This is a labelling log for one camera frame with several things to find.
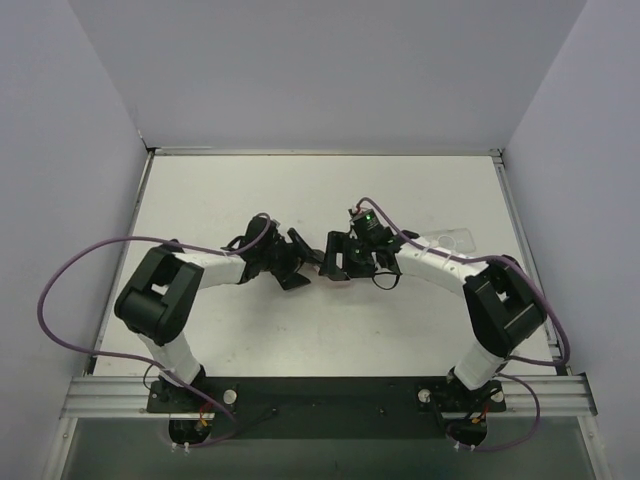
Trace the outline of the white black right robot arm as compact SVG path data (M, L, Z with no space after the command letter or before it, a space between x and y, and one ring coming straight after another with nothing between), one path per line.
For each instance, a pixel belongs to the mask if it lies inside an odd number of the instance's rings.
M458 256L430 246L415 232L395 233L372 209L351 210L350 215L348 231L327 234L319 274L332 281L410 276L459 295L474 341L450 376L466 390L483 388L545 322L544 307L511 258Z

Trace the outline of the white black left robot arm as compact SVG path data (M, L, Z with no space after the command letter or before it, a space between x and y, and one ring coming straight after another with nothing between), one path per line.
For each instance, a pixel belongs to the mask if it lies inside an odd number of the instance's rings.
M197 250L177 239L150 248L121 290L115 316L144 343L161 378L171 384L170 400L183 411L204 402L204 366L193 355L184 329L199 291L242 285L263 272L284 291L310 284L299 273L303 265L319 266L324 253L293 228L254 216L245 233L219 251Z

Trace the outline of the clear phone case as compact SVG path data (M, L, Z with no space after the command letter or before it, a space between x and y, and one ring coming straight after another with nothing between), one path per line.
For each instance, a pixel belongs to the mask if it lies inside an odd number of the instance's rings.
M476 251L476 244L468 228L432 230L421 236L430 246L444 248L460 254L471 254Z

